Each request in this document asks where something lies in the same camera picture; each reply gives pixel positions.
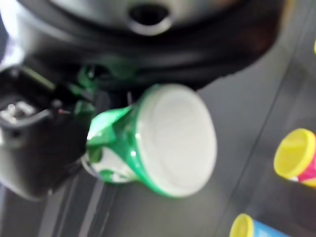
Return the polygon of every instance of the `yellow lid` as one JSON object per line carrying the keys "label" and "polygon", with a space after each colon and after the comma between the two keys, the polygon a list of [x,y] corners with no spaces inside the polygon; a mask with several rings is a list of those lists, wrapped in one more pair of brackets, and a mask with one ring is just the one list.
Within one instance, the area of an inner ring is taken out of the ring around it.
{"label": "yellow lid", "polygon": [[316,138],[311,131],[302,128],[292,131],[276,151],[276,173],[286,179],[302,174],[313,160],[315,147]]}
{"label": "yellow lid", "polygon": [[230,237],[253,237],[254,225],[252,218],[246,214],[240,214],[234,221]]}

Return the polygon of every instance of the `reflective surface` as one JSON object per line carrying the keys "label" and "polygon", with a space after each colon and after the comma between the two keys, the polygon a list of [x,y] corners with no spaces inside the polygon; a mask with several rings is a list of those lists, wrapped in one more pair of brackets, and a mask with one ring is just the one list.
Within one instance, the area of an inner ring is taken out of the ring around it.
{"label": "reflective surface", "polygon": [[214,16],[242,0],[50,0],[99,25],[158,35]]}

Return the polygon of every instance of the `blue container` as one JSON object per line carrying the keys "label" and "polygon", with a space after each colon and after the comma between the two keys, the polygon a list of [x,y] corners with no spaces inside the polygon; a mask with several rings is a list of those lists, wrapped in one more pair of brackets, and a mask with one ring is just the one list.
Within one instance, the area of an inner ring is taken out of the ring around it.
{"label": "blue container", "polygon": [[232,226],[230,237],[290,237],[269,226],[253,220],[246,214],[239,215]]}

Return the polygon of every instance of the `robotic arm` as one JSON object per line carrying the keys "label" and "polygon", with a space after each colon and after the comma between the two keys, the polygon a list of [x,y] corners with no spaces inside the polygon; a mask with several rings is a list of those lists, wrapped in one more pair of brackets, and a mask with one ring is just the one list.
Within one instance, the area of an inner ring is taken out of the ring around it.
{"label": "robotic arm", "polygon": [[285,0],[1,0],[0,181],[28,199],[81,168],[97,90],[108,108],[157,83],[195,90],[274,43]]}

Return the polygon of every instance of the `white can lid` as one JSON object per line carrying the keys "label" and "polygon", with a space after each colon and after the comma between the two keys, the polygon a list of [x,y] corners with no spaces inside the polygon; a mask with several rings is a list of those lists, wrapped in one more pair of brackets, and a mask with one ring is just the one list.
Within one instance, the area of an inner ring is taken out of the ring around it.
{"label": "white can lid", "polygon": [[216,162],[211,116],[198,94],[183,85],[165,85],[142,102],[137,146],[152,181],[173,197],[199,191]]}

